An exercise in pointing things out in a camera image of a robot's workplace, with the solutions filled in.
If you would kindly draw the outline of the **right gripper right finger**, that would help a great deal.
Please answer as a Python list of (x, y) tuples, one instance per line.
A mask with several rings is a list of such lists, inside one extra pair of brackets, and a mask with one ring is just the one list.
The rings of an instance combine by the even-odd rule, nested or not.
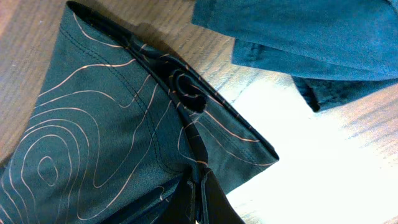
[(244, 224), (235, 212), (218, 183), (213, 171), (205, 168), (201, 180), (201, 223)]

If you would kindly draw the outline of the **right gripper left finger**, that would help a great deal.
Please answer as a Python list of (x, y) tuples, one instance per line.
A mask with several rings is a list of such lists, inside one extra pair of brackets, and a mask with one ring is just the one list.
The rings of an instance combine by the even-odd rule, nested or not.
[(195, 224), (195, 184), (190, 174), (180, 179), (172, 198), (155, 224)]

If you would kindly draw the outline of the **black orange patterned jersey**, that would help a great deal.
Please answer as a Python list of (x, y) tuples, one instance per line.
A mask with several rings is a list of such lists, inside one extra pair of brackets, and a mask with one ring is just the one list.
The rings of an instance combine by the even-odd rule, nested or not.
[(2, 223), (154, 223), (184, 174), (224, 194), (279, 160), (186, 62), (68, 1), (44, 85), (1, 169)]

